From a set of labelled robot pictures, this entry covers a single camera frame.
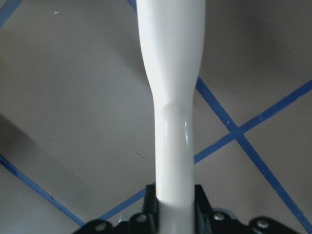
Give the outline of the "black brush right gripper right finger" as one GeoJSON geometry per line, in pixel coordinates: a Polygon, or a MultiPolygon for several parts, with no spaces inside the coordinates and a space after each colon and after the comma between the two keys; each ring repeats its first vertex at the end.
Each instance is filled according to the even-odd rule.
{"type": "Polygon", "coordinates": [[[196,234],[293,234],[295,230],[266,216],[242,224],[222,209],[213,209],[201,185],[195,185],[196,234]]]}

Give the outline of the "black brush right gripper left finger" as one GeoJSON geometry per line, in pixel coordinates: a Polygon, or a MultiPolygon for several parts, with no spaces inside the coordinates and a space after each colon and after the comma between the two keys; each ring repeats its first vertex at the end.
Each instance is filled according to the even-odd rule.
{"type": "Polygon", "coordinates": [[[157,231],[158,201],[156,186],[147,185],[140,213],[132,215],[129,220],[122,221],[116,226],[105,220],[92,220],[78,229],[78,234],[156,234],[157,231]]]}

